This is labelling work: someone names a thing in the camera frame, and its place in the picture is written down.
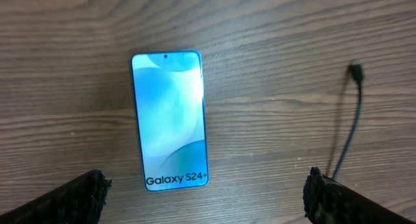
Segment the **blue Galaxy S24+ smartphone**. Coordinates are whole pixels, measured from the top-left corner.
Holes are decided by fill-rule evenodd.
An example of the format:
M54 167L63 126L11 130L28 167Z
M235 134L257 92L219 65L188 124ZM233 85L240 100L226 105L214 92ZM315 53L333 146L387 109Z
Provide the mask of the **blue Galaxy S24+ smartphone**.
M205 186L209 161L201 53L137 53L130 66L145 189Z

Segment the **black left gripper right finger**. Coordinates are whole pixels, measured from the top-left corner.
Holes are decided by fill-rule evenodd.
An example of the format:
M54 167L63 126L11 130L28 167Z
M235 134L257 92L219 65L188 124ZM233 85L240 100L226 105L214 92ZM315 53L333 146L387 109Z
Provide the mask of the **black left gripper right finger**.
M305 217L312 224L413 224L312 167L303 188Z

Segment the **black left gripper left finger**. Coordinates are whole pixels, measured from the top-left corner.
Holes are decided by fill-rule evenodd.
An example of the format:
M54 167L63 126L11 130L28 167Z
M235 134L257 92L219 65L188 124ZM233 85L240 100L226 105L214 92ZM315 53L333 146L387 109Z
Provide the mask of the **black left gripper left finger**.
M1 215L1 224L98 224L112 181L93 169Z

